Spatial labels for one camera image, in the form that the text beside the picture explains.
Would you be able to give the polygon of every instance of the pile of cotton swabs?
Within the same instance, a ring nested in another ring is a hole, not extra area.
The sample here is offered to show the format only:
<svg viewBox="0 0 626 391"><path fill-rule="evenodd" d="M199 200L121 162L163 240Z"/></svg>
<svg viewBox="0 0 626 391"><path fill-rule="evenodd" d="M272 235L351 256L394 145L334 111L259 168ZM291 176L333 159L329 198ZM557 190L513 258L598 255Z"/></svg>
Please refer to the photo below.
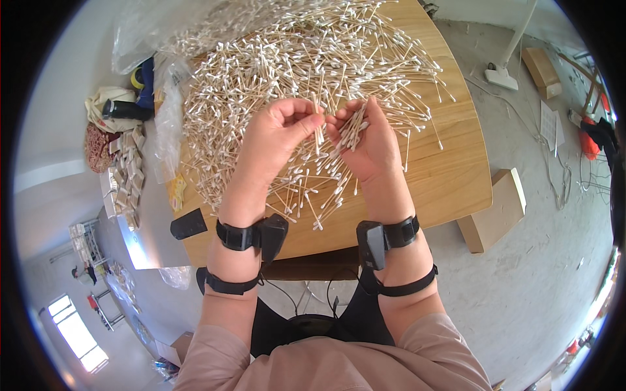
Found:
<svg viewBox="0 0 626 391"><path fill-rule="evenodd" d="M268 102L289 97L313 100L334 114L340 101L376 96L391 126L404 137L431 121L430 108L409 89L411 83L434 83L442 69L418 39L395 28L377 13L381 2L351 1L286 13L279 22L217 47L197 61L192 90L185 102L185 135L204 201L217 210L235 168L245 127ZM342 143L354 149L367 127L349 121ZM325 127L304 141L269 188L267 206L295 223L306 209L313 229L342 206L352 173L344 166ZM443 145L437 135L439 148ZM408 170L407 143L404 170Z"/></svg>

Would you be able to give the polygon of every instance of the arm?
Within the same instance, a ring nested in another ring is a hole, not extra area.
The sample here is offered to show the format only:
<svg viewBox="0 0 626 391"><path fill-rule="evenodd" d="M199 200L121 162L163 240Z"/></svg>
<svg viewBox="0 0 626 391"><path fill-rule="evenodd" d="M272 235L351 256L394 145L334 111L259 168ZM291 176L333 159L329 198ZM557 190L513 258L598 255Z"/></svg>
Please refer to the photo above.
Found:
<svg viewBox="0 0 626 391"><path fill-rule="evenodd" d="M245 133L237 167L223 195L218 212L222 224L245 228L265 214L265 198L272 180L285 165L294 148L324 123L313 114L313 103L304 99L282 99L255 114ZM261 264L260 251L225 248L215 235L207 270L226 282L255 278ZM215 325L232 332L248 348L257 306L257 288L242 296L214 292L205 285L200 325Z"/></svg>
<svg viewBox="0 0 626 391"><path fill-rule="evenodd" d="M336 144L338 129L362 101L350 101L335 116L327 116L326 130ZM398 141L375 98L367 102L362 140L356 150L343 150L341 157L361 182L368 217L383 224L395 224L415 215L415 207L404 180ZM433 267L433 257L422 229L416 240L405 247L393 248L386 254L386 267L374 274L385 286L399 286L417 281ZM417 319L433 312L445 312L437 281L426 289L403 297L380 295L378 302L385 324L396 343Z"/></svg>

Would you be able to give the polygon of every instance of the concrete floor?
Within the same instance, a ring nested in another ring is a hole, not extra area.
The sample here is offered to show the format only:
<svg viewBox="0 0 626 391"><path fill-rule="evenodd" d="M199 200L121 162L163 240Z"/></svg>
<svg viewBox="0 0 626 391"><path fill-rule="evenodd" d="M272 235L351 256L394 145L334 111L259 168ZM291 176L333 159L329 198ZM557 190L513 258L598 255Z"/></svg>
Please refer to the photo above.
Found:
<svg viewBox="0 0 626 391"><path fill-rule="evenodd" d="M439 266L439 293L448 315L491 382L506 378L507 390L523 390L550 368L584 328L583 319L611 250L608 197L596 194L595 190L584 193L577 185L581 171L583 179L588 180L590 168L598 175L607 176L608 167L599 161L590 166L583 160L580 169L577 129L567 120L568 108L579 111L584 104L588 82L584 86L572 67L557 59L553 48L524 37L524 47L549 50L563 84L563 93L547 102L549 107L559 110L566 142L558 150L563 163L573 171L571 197L564 209L558 210L546 174L545 151L531 135L537 129L533 127L535 120L530 110L532 107L539 118L540 95L525 65L521 65L518 75L519 51L513 54L509 64L510 73L520 84L519 91L505 91L483 81L486 64L504 50L512 31L470 24L467 34L466 23L438 21L436 24L463 74L493 94L505 96L523 117L520 120L513 109L507 112L503 100L468 83L492 173L500 168L517 167L528 203L526 217L481 256L469 253L455 222L425 231ZM561 192L563 168L554 158L548 161L552 180ZM598 181L607 185L609 179ZM190 288L181 291L166 285L158 270L134 270L116 222L103 216L102 220L102 248L134 276L135 295L143 310L139 318L152 335L171 343L182 332L194 331L202 298L195 277ZM582 257L585 262L577 270ZM296 302L304 291L304 282L277 284ZM311 283L312 290L323 301L326 286L325 282ZM335 295L342 302L348 301L355 286L354 281L333 282L331 301ZM293 304L278 289L266 285L260 288L260 296L281 315L293 316ZM300 312L306 307L307 313L331 313L325 302L311 298L306 305L307 299L305 295ZM148 348L155 352L154 346Z"/></svg>

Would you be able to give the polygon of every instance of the left hand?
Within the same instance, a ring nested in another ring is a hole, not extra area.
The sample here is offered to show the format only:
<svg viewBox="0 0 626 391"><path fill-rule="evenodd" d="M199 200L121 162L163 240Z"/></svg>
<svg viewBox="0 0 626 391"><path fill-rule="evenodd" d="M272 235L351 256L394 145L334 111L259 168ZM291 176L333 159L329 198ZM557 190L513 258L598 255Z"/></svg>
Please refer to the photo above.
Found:
<svg viewBox="0 0 626 391"><path fill-rule="evenodd" d="M233 177L267 190L295 147L324 124L324 109L306 99L280 99L254 114Z"/></svg>

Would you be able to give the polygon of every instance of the white paper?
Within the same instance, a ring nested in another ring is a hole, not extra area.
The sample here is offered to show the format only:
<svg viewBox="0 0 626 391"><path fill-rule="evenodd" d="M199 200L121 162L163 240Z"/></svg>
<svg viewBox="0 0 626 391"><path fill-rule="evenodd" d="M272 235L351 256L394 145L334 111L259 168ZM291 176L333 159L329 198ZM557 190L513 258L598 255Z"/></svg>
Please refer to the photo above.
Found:
<svg viewBox="0 0 626 391"><path fill-rule="evenodd" d="M165 360L168 360L172 364L178 366L178 368L182 367L183 364L180 363L180 357L178 356L178 352L175 348L165 345L163 342L159 340L155 340L156 350L161 357Z"/></svg>
<svg viewBox="0 0 626 391"><path fill-rule="evenodd" d="M541 101L541 135L548 140L550 151L554 151L555 145L560 146L565 142L563 126L558 110L552 111L544 101Z"/></svg>

